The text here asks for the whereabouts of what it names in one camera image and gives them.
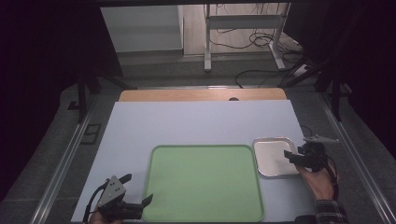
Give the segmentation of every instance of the desk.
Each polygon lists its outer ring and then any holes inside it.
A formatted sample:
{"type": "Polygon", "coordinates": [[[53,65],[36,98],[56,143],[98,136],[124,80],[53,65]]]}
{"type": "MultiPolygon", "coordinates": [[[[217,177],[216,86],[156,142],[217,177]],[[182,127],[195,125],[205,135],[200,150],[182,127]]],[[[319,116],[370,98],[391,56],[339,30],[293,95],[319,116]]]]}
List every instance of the desk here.
{"type": "MultiPolygon", "coordinates": [[[[121,102],[114,105],[72,222],[82,220],[92,193],[112,175],[131,173],[132,181],[124,185],[124,201],[140,203],[149,156],[158,145],[251,146],[256,138],[287,136],[301,146],[301,128],[290,101],[281,93],[280,89],[125,91],[121,102]],[[208,101],[210,95],[216,101],[208,101]],[[230,102],[230,96],[245,101],[230,102]]],[[[291,221],[314,214],[312,195],[298,175],[259,177],[265,211],[262,221],[291,221]]]]}

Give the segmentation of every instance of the gray floor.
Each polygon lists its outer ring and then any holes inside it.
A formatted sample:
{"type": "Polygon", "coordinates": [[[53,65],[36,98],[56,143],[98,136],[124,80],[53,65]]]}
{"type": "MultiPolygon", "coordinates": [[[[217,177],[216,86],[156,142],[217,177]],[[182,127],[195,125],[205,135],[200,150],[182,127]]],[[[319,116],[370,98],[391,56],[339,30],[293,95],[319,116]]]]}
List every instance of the gray floor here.
{"type": "MultiPolygon", "coordinates": [[[[214,58],[213,71],[209,74],[204,72],[202,57],[183,60],[174,63],[162,63],[158,59],[145,64],[124,63],[122,65],[124,73],[122,80],[141,89],[176,86],[235,86],[234,77],[241,71],[249,69],[274,71],[275,69],[275,63],[269,54],[218,56],[214,58]]],[[[281,75],[273,76],[273,73],[250,73],[244,74],[238,80],[245,87],[257,88],[267,78],[262,87],[274,87],[282,77],[281,75]]],[[[296,87],[285,89],[285,92],[293,104],[300,124],[308,127],[314,134],[337,138],[320,106],[318,94],[314,91],[315,79],[312,77],[296,87]]],[[[46,223],[68,223],[70,221],[106,128],[112,106],[122,91],[121,88],[108,81],[103,79],[100,81],[103,90],[98,95],[90,119],[90,124],[102,125],[98,140],[93,145],[78,147],[56,201],[49,211],[46,223]]],[[[32,218],[35,208],[77,128],[78,112],[67,110],[70,102],[77,100],[76,86],[63,92],[61,106],[35,155],[8,196],[0,203],[0,223],[28,223],[32,218]]],[[[393,172],[396,169],[395,160],[355,114],[347,103],[347,98],[341,100],[340,112],[348,134],[359,149],[376,183],[389,200],[391,208],[396,208],[396,178],[395,172],[393,172]]],[[[311,134],[305,127],[302,130],[305,136],[311,134]]],[[[89,136],[84,136],[82,142],[91,140],[89,136]]],[[[341,176],[339,201],[346,206],[350,222],[382,223],[372,199],[347,157],[346,150],[340,145],[327,145],[326,147],[328,154],[335,159],[341,176]]]]}

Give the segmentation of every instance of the person's left hand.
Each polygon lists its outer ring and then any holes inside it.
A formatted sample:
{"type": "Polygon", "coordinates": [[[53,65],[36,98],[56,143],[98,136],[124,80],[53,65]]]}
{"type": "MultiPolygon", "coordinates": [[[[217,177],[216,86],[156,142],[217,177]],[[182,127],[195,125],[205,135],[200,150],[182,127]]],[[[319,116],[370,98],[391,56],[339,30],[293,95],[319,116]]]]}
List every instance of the person's left hand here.
{"type": "Polygon", "coordinates": [[[94,212],[91,214],[89,224],[121,224],[123,220],[117,219],[112,222],[108,222],[102,214],[98,211],[98,207],[95,208],[94,212]]]}

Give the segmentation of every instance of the black device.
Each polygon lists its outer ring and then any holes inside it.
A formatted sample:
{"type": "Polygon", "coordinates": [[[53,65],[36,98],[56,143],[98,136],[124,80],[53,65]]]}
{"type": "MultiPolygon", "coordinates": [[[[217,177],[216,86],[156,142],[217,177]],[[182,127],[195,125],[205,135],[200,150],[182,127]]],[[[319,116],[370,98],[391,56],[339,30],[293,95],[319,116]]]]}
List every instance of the black device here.
{"type": "Polygon", "coordinates": [[[88,223],[92,201],[100,190],[104,190],[99,201],[98,211],[108,222],[116,219],[141,219],[143,209],[147,207],[152,200],[153,195],[149,195],[142,203],[126,203],[122,199],[125,196],[126,189],[122,185],[132,178],[131,174],[125,175],[118,179],[115,175],[106,180],[106,183],[100,186],[92,195],[88,203],[82,223],[88,223]]]}
{"type": "Polygon", "coordinates": [[[322,143],[307,142],[302,147],[297,147],[298,153],[302,155],[293,154],[284,150],[285,158],[289,159],[290,163],[305,168],[311,168],[312,172],[318,172],[325,168],[332,179],[332,186],[334,189],[333,199],[338,198],[338,184],[337,184],[337,170],[334,164],[334,171],[330,168],[328,160],[332,160],[326,154],[326,148],[322,143]]]}

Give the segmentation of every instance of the white table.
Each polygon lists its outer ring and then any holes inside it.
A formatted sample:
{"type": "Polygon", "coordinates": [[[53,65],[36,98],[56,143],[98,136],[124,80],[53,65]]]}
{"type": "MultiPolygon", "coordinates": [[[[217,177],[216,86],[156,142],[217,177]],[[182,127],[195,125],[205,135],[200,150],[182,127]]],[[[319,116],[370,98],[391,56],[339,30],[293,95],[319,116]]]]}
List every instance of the white table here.
{"type": "MultiPolygon", "coordinates": [[[[288,137],[297,147],[304,143],[289,100],[115,103],[71,221],[82,220],[93,192],[112,175],[132,174],[124,185],[124,201],[141,203],[150,152],[158,145],[251,146],[256,138],[277,136],[288,137]]],[[[260,175],[260,185],[263,221],[314,214],[314,199],[298,175],[260,175]]]]}

